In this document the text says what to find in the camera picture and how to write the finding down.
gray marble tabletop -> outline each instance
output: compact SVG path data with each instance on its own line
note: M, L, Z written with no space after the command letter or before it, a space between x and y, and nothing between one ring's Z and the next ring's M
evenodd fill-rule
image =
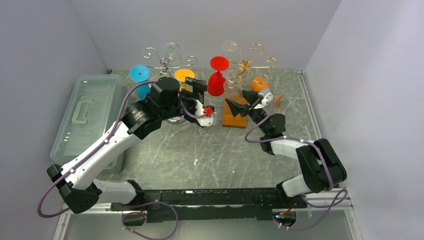
M193 71L200 80L209 79L214 72L212 69ZM113 73L120 74L129 86L135 85L128 77L128 70ZM296 71L262 69L253 75L259 73L269 75L269 85L276 96L284 95L274 112L285 115L285 134L316 140L311 113ZM249 84L244 84L243 89L249 89ZM134 92L129 103L137 100ZM179 125L163 122L159 130L125 152L120 173L101 173L97 178L112 182L131 179L143 189L220 189L274 187L299 174L297 160L269 155L259 144L244 141L247 130L254 125L250 119L246 129L221 126L222 96L206 94L204 104L215 106L216 125L201 128L189 122ZM261 136L263 133L255 129L250 139Z

floor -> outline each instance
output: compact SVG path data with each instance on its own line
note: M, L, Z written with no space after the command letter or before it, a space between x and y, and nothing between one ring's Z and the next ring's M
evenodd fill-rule
M214 72L212 69L193 71L200 80L208 80ZM128 77L128 70L112 73L120 74L129 86L135 85ZM274 112L285 115L285 134L306 140L318 139L297 72L260 69L252 75L260 73L269 75L269 85L276 96L284 95ZM159 72L152 71L150 76L157 74ZM249 83L244 84L243 89L249 89ZM137 100L133 93L130 103ZM101 173L97 178L112 182L131 179L150 190L220 189L274 187L300 173L297 160L269 155L259 144L244 141L245 133L253 126L250 119L246 129L222 127L222 96L206 94L204 104L215 106L217 125L201 128L189 122L180 125L163 122L159 130L125 152L120 173ZM250 135L251 139L261 136L259 129Z

container lid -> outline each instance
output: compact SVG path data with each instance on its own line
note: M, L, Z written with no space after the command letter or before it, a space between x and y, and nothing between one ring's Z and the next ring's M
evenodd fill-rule
M64 164L85 151L116 120L127 91L118 74L80 76L50 157Z

